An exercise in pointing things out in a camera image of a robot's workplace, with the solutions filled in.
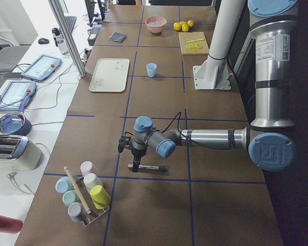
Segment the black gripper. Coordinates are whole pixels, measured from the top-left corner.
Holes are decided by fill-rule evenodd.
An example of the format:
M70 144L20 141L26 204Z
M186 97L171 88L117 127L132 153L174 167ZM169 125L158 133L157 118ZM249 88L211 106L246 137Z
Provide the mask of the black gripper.
M138 172L139 165L141 162L141 157L146 155L146 150L145 149L144 150L132 149L131 153L134 156L133 163L132 163L132 171Z

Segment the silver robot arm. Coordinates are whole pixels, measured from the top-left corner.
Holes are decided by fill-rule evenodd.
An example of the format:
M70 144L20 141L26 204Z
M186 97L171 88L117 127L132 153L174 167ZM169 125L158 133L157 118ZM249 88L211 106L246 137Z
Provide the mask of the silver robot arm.
M295 143L288 137L294 127L287 115L290 91L291 31L297 23L297 1L222 1L206 61L193 68L197 90L220 89L226 84L226 57L243 6L249 9L249 33L255 39L255 119L243 130L175 128L165 133L147 116L138 117L134 134L121 138L119 149L133 154L137 172L147 148L167 158L176 146L201 146L229 150L245 148L252 162L269 172L279 172L295 159Z

